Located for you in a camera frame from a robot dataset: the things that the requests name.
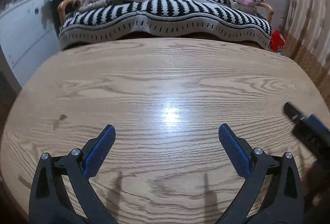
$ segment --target wood grain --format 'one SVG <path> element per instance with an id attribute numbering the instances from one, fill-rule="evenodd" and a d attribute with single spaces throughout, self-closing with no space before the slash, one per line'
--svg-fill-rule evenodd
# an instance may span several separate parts
<path id="1" fill-rule="evenodd" d="M 78 47 L 23 87 L 1 142 L 3 178 L 28 212 L 40 155 L 68 154 L 110 123 L 116 142 L 90 182 L 119 223 L 214 223 L 244 182 L 219 142 L 220 124 L 267 153 L 291 151 L 300 173 L 313 160 L 291 135 L 287 101 L 330 126 L 316 87 L 284 56 L 193 39 Z"/>

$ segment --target wooden armrest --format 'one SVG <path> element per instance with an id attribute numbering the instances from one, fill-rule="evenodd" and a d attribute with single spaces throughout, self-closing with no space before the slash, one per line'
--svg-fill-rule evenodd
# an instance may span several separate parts
<path id="1" fill-rule="evenodd" d="M 72 4 L 75 0 L 63 0 L 57 7 L 57 12 L 60 15 L 61 24 L 63 25 L 66 20 L 65 7 Z"/>
<path id="2" fill-rule="evenodd" d="M 267 3 L 264 3 L 264 2 L 260 2 L 258 4 L 258 6 L 266 8 L 266 10 L 267 10 L 267 19 L 266 20 L 268 23 L 271 23 L 273 14 L 274 14 L 274 10 L 272 9 L 272 7 L 270 7 L 270 5 L 268 5 Z"/>

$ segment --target drawer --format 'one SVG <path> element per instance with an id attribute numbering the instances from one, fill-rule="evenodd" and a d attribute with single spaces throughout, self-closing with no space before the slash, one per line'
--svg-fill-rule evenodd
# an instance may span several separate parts
<path id="1" fill-rule="evenodd" d="M 26 0 L 0 15 L 0 45 L 11 68 L 54 28 L 48 0 Z"/>
<path id="2" fill-rule="evenodd" d="M 55 30 L 48 30 L 37 43 L 21 56 L 12 68 L 19 84 L 23 86 L 44 61 L 60 50 Z"/>

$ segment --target red object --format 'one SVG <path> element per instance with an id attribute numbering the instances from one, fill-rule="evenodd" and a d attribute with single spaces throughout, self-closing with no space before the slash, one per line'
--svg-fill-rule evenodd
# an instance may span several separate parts
<path id="1" fill-rule="evenodd" d="M 272 34 L 272 37 L 270 39 L 270 48 L 274 52 L 281 51 L 281 49 L 283 48 L 284 43 L 285 43 L 285 39 L 283 38 L 282 34 L 276 30 Z"/>

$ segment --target black and white blanket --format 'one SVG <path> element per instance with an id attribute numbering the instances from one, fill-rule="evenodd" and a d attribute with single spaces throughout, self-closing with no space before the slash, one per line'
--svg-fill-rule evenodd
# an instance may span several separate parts
<path id="1" fill-rule="evenodd" d="M 226 6 L 226 0 L 146 0 L 76 13 L 64 23 L 62 48 L 79 42 L 116 40 L 133 32 L 179 37 L 204 32 L 268 49 L 272 28 L 258 17 Z"/>

